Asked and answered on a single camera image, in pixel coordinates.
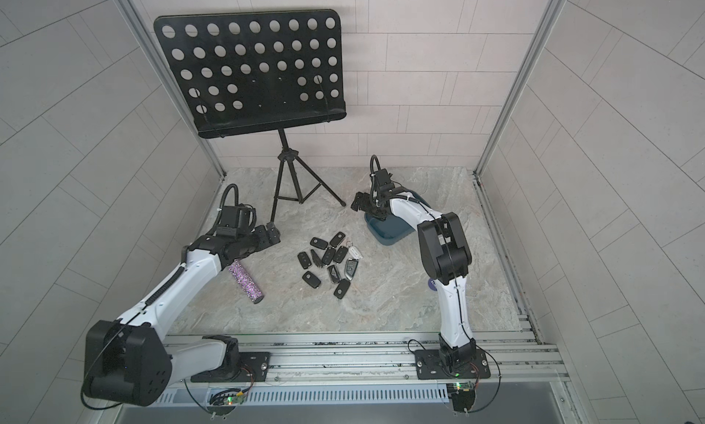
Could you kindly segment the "teal plastic storage box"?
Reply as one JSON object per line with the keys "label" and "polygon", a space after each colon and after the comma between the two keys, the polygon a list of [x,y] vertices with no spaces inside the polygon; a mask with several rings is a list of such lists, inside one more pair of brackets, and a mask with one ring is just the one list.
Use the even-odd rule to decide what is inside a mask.
{"label": "teal plastic storage box", "polygon": [[[429,215],[429,212],[431,212],[431,210],[427,207],[428,203],[413,190],[401,188],[395,193],[395,195],[407,196],[410,202],[421,206],[424,210],[424,214],[426,215]],[[369,193],[358,192],[355,199],[358,201],[358,207],[360,209],[367,209],[367,207],[371,206],[371,197]],[[391,246],[416,230],[415,225],[409,225],[403,218],[399,218],[398,216],[389,215],[382,220],[370,216],[366,210],[364,210],[364,212],[365,223],[368,230],[377,239],[377,241],[384,246]]]}

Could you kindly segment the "white oval key fob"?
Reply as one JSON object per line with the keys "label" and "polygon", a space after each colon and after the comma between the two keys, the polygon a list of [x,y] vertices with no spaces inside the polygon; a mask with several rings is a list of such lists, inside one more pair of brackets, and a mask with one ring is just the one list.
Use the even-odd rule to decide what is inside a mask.
{"label": "white oval key fob", "polygon": [[357,249],[355,246],[350,246],[350,247],[349,247],[349,252],[350,252],[350,255],[351,255],[354,259],[356,259],[356,260],[362,260],[362,259],[363,259],[362,253],[361,253],[361,252],[359,251],[359,249]]}

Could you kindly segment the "black VW key bottom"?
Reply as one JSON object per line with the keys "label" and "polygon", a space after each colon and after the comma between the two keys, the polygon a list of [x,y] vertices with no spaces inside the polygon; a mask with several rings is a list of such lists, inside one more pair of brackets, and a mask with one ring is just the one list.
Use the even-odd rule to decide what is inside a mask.
{"label": "black VW key bottom", "polygon": [[347,294],[348,290],[351,287],[352,282],[348,279],[341,279],[340,282],[338,282],[335,291],[334,291],[334,296],[340,300],[345,297]]}

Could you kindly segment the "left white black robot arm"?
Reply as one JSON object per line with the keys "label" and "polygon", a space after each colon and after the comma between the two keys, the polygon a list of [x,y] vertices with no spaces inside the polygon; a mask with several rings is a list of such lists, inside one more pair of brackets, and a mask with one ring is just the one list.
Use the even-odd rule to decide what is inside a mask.
{"label": "left white black robot arm", "polygon": [[135,306],[112,321],[101,320],[86,334],[80,400],[147,407],[175,382],[244,382],[243,389],[217,394],[207,411],[242,403],[253,385],[266,379],[270,355],[241,353],[237,338],[207,335],[172,351],[165,337],[191,300],[221,272],[227,272],[258,304],[264,293],[241,261],[280,241],[273,223],[260,225],[253,206],[239,200],[236,184],[221,197],[213,226],[183,247],[177,266]]}

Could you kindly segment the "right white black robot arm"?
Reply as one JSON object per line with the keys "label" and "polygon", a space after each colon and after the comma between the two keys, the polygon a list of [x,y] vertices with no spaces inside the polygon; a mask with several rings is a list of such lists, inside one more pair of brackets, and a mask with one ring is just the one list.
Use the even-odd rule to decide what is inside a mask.
{"label": "right white black robot arm", "polygon": [[477,357],[466,303],[472,254],[459,217],[432,209],[418,194],[393,181],[376,156],[370,159],[370,181],[368,193],[355,195],[352,210],[365,213],[368,228],[383,245],[417,234],[420,261],[439,298],[442,364],[452,368],[470,362]]}

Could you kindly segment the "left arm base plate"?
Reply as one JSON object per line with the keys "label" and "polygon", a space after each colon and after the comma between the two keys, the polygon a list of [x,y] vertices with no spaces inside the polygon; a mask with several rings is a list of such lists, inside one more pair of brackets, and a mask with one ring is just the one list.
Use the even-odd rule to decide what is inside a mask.
{"label": "left arm base plate", "polygon": [[196,374],[193,383],[257,383],[264,382],[269,369],[270,352],[240,353],[237,358],[227,355],[220,367]]}

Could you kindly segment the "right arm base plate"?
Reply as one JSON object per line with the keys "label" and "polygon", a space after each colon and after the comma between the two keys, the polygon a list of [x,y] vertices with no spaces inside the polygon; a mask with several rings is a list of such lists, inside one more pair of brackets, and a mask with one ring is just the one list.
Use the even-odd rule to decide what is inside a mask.
{"label": "right arm base plate", "polygon": [[439,350],[414,350],[416,373],[420,380],[484,380],[491,377],[487,355],[477,349],[459,360],[443,356]]}

